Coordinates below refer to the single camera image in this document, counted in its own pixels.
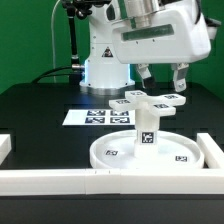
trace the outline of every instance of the white casing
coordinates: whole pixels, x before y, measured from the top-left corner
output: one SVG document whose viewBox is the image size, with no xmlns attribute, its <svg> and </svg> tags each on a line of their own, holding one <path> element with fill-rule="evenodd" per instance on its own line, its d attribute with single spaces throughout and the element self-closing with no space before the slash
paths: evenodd
<svg viewBox="0 0 224 224">
<path fill-rule="evenodd" d="M 123 40 L 123 33 L 133 31 L 130 20 L 112 24 L 112 39 L 121 63 L 191 63 L 206 58 L 211 50 L 204 16 L 195 24 L 196 1 L 167 4 L 165 10 L 151 15 L 151 27 L 171 24 L 174 35 L 138 40 Z"/>
<path fill-rule="evenodd" d="M 105 21 L 105 7 L 93 7 L 91 10 L 90 55 L 85 62 L 85 79 L 81 81 L 81 87 L 103 90 L 134 85 L 130 80 L 129 64 L 121 64 L 116 57 L 111 39 L 111 24 Z M 113 57 L 103 57 L 107 48 Z"/>
</svg>

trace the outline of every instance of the white block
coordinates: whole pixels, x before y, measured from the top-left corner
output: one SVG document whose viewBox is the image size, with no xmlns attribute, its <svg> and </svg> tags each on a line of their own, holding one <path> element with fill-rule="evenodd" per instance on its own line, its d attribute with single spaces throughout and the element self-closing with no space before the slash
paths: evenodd
<svg viewBox="0 0 224 224">
<path fill-rule="evenodd" d="M 86 194 L 119 194 L 120 169 L 86 170 Z"/>
<path fill-rule="evenodd" d="M 11 151 L 10 135 L 0 135 L 0 165 Z"/>
<path fill-rule="evenodd" d="M 224 194 L 222 169 L 122 170 L 121 194 Z"/>
<path fill-rule="evenodd" d="M 85 194 L 85 170 L 0 171 L 0 196 Z"/>
<path fill-rule="evenodd" d="M 205 162 L 210 169 L 224 169 L 224 153 L 208 133 L 197 134 L 197 144 L 205 155 Z"/>
</svg>

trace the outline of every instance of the round plate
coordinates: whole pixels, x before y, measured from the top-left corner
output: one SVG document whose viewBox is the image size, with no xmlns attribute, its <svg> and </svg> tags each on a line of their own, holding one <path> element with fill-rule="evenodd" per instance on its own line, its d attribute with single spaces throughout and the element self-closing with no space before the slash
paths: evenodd
<svg viewBox="0 0 224 224">
<path fill-rule="evenodd" d="M 136 130 L 120 131 L 97 139 L 90 147 L 93 168 L 151 169 L 166 167 L 202 168 L 204 155 L 197 143 L 170 132 L 158 131 L 156 157 L 136 158 Z"/>
</svg>

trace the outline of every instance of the table surface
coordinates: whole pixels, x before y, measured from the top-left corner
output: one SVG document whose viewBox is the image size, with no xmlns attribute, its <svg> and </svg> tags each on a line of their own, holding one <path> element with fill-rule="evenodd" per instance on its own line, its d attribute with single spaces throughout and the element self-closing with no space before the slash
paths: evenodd
<svg viewBox="0 0 224 224">
<path fill-rule="evenodd" d="M 146 92 L 157 96 L 174 91 L 170 84 L 158 83 L 157 88 Z M 160 129 L 193 140 L 197 133 L 207 132 L 224 149 L 224 102 L 199 84 L 188 83 L 181 94 L 186 96 L 186 104 L 177 107 L 176 116 L 161 118 Z M 12 138 L 12 151 L 0 169 L 90 168 L 89 147 L 94 140 L 134 126 L 65 127 L 62 123 L 69 109 L 110 109 L 108 100 L 117 98 L 124 95 L 96 96 L 68 84 L 12 86 L 0 95 L 0 133 Z M 3 223 L 20 223 L 18 220 L 26 223 L 30 219 L 29 223 L 74 223 L 74 220 L 88 223 L 90 219 L 97 224 L 149 223 L 149 220 L 222 223 L 223 199 L 222 195 L 1 197 L 0 220 Z"/>
</svg>

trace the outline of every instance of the green wall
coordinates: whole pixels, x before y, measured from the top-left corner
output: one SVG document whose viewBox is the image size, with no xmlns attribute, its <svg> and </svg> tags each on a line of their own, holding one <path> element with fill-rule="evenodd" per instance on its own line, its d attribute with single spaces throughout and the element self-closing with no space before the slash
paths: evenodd
<svg viewBox="0 0 224 224">
<path fill-rule="evenodd" d="M 31 82 L 53 67 L 50 20 L 56 0 L 0 1 L 0 93 L 13 84 Z M 209 17 L 224 22 L 223 0 L 202 0 Z M 209 58 L 190 67 L 188 80 L 201 83 L 224 99 L 224 27 L 212 43 Z M 77 21 L 77 41 L 82 61 L 89 53 L 88 21 Z M 55 20 L 57 66 L 70 64 L 67 17 L 59 7 Z M 154 65 L 157 81 L 172 79 L 169 65 Z"/>
</svg>

